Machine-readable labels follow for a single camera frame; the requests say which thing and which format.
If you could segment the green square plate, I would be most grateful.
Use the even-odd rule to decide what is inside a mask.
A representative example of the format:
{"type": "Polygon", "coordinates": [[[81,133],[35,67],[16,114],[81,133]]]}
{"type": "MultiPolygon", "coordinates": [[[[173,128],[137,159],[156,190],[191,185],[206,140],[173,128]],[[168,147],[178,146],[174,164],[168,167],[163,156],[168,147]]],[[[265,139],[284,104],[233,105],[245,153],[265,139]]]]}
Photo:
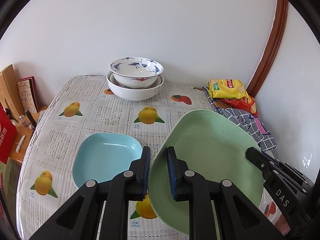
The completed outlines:
{"type": "Polygon", "coordinates": [[[166,149],[172,146],[178,159],[204,178],[234,183],[246,197],[259,206],[264,179],[245,158],[248,148],[258,148],[243,129],[214,111],[197,109],[186,113],[167,136],[149,172],[148,193],[158,218],[170,228],[189,233],[187,202],[173,200],[170,190],[166,149]]]}

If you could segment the light blue square plate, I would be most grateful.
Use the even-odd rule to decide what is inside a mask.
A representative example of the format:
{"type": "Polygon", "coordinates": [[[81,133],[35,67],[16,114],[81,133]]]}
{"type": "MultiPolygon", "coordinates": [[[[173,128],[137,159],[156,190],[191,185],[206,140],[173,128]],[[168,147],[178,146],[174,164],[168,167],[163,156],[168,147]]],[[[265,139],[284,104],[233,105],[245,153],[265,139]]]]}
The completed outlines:
{"type": "Polygon", "coordinates": [[[141,144],[125,134],[95,133],[86,138],[76,155],[73,180],[80,188],[88,180],[109,181],[129,169],[142,155],[141,144]]]}

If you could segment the grey checked folded cloth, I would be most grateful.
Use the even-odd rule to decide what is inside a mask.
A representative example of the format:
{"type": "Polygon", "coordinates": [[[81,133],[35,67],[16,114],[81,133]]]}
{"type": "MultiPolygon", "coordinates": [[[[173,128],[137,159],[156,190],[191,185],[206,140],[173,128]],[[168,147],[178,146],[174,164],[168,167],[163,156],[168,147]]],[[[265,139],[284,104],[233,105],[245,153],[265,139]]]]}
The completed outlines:
{"type": "Polygon", "coordinates": [[[210,98],[208,88],[202,88],[210,105],[213,108],[213,111],[224,116],[236,126],[247,132],[255,140],[261,151],[270,152],[278,146],[274,137],[265,128],[259,117],[253,116],[251,113],[241,109],[215,106],[214,103],[217,101],[210,98]]]}

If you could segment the large white ceramic bowl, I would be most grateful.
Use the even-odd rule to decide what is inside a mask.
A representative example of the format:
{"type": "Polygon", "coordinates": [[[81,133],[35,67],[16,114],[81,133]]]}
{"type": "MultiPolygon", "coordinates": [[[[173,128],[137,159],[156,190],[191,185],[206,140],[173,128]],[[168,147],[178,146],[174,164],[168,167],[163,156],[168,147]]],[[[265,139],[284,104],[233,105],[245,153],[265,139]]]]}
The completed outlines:
{"type": "Polygon", "coordinates": [[[149,88],[139,88],[139,89],[132,89],[132,88],[125,88],[121,87],[113,77],[111,71],[107,73],[107,83],[109,89],[118,97],[131,100],[131,101],[142,101],[146,99],[150,99],[155,96],[161,90],[161,87],[164,83],[164,77],[161,74],[156,82],[152,84],[149,88]]]}

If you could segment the fruit print tablecloth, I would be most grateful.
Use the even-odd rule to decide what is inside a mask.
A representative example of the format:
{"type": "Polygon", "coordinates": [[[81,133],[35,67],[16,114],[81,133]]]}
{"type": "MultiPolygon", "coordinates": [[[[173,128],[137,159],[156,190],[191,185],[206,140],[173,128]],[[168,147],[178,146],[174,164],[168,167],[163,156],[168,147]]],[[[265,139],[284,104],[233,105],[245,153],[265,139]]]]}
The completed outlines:
{"type": "Polygon", "coordinates": [[[31,235],[75,192],[72,169],[90,135],[127,134],[156,155],[187,112],[212,109],[202,88],[165,82],[153,97],[130,101],[114,95],[102,76],[77,76],[56,95],[26,150],[16,197],[21,239],[31,235]]]}

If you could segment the red chips bag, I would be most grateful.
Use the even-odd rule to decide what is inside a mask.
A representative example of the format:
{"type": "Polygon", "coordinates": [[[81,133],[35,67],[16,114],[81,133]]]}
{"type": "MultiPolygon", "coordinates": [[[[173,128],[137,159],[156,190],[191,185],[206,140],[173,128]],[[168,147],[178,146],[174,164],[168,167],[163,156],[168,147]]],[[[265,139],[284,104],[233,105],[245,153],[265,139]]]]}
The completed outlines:
{"type": "Polygon", "coordinates": [[[220,99],[222,102],[232,106],[233,108],[241,109],[251,113],[253,116],[258,116],[255,99],[251,96],[240,99],[220,99]]]}

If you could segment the yellow chips bag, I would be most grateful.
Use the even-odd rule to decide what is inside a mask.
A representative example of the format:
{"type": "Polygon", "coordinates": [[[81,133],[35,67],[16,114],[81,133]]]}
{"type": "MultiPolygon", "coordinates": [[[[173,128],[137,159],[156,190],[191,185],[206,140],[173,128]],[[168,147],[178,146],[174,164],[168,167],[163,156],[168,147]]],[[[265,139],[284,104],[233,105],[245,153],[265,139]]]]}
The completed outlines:
{"type": "Polygon", "coordinates": [[[211,98],[240,99],[248,97],[247,91],[240,80],[211,79],[208,82],[211,98]]]}

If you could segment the blue patterned porcelain bowl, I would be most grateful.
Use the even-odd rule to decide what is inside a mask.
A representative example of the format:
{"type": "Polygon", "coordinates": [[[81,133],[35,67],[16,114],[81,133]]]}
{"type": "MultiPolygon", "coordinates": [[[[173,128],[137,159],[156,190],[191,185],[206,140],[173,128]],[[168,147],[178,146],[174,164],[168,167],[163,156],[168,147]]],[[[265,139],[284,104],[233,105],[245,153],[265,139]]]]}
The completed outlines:
{"type": "Polygon", "coordinates": [[[155,60],[144,57],[123,57],[109,64],[117,83],[138,89],[153,85],[163,73],[163,66],[155,60]]]}

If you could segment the red paper bag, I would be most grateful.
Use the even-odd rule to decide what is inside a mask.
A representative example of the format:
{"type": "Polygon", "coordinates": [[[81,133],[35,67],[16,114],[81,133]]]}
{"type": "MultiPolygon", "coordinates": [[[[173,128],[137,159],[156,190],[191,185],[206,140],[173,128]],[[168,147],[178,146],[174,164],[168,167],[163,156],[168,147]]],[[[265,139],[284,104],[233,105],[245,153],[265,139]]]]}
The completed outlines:
{"type": "Polygon", "coordinates": [[[17,130],[5,113],[2,106],[0,109],[0,122],[0,161],[1,163],[6,164],[11,151],[11,147],[16,137],[17,130]]]}

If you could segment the red patterned book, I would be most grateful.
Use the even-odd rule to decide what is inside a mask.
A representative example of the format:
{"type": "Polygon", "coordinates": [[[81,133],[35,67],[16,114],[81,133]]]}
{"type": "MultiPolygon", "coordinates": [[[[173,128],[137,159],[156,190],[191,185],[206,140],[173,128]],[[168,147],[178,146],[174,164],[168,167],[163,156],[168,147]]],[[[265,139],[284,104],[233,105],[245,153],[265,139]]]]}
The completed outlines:
{"type": "Polygon", "coordinates": [[[39,105],[34,77],[30,76],[20,79],[20,81],[17,82],[17,89],[23,109],[30,113],[38,113],[39,105]]]}

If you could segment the wooden cutting board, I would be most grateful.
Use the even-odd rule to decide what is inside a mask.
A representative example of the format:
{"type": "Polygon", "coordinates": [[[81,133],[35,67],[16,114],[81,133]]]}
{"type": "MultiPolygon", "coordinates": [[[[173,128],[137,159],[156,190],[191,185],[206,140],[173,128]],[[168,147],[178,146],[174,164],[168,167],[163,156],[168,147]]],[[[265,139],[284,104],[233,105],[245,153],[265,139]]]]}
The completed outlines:
{"type": "Polygon", "coordinates": [[[20,122],[20,116],[24,114],[24,109],[18,93],[16,75],[12,64],[1,70],[0,87],[1,105],[10,111],[13,119],[20,122]]]}

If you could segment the brown wooden door frame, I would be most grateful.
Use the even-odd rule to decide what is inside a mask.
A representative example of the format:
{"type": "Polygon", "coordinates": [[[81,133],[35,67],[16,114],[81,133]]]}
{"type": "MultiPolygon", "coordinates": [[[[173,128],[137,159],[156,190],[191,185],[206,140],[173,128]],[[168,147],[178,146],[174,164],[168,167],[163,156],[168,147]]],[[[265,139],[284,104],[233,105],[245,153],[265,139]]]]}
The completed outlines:
{"type": "Polygon", "coordinates": [[[247,86],[247,92],[254,98],[261,89],[271,70],[274,60],[276,59],[286,27],[288,9],[289,2],[287,0],[277,0],[274,20],[268,41],[261,60],[247,86]]]}

